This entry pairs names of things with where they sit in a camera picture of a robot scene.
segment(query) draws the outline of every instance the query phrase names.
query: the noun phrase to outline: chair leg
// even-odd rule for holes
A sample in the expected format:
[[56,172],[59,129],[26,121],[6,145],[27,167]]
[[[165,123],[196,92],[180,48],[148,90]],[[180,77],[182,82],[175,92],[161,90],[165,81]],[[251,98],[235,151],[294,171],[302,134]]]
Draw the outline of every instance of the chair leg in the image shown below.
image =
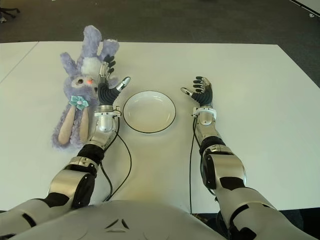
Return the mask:
[[3,11],[16,11],[18,14],[20,13],[20,10],[18,8],[1,8]]
[[15,15],[12,15],[12,14],[10,14],[10,13],[8,13],[8,12],[6,12],[6,11],[1,11],[2,13],[4,13],[4,14],[6,14],[6,15],[9,15],[11,18],[13,18],[13,19],[15,19],[16,18],[16,16]]

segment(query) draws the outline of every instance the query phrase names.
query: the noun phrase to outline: teal bow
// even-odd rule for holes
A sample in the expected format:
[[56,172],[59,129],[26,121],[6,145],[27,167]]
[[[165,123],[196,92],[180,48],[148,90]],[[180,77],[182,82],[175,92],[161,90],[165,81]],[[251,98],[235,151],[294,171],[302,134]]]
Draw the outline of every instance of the teal bow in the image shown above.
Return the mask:
[[69,101],[70,105],[76,106],[77,109],[83,110],[85,107],[88,107],[88,102],[82,96],[71,96]]

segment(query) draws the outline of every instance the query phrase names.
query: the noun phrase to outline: gray carpet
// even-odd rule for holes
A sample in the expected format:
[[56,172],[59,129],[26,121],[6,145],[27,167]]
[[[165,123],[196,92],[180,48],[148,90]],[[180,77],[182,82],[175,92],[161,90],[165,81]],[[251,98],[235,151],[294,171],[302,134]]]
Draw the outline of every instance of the gray carpet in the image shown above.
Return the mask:
[[121,42],[278,44],[320,87],[320,21],[289,0],[2,0],[16,19],[0,43],[82,41],[86,25]]

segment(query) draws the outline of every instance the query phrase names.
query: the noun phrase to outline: white plate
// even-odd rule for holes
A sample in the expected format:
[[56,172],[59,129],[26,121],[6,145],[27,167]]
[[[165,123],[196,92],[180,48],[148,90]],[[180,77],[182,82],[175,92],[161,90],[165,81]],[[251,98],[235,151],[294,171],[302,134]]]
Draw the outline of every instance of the white plate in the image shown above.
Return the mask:
[[172,100],[161,92],[142,91],[126,101],[123,117],[132,129],[151,134],[172,124],[176,117],[176,107]]

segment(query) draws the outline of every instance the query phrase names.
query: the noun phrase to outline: purple plush rabbit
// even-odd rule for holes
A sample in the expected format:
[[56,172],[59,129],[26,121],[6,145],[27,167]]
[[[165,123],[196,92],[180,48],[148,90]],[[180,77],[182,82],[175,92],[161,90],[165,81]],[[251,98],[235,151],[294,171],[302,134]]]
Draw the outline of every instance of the purple plush rabbit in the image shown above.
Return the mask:
[[[105,39],[98,55],[102,40],[100,31],[90,25],[84,28],[83,34],[82,50],[76,63],[67,52],[60,55],[62,65],[69,75],[63,86],[69,102],[52,135],[52,145],[58,149],[65,149],[70,145],[81,148],[87,140],[89,117],[98,105],[98,74],[101,62],[106,56],[114,56],[119,49],[117,41]],[[109,81],[110,88],[116,84],[116,79]]]

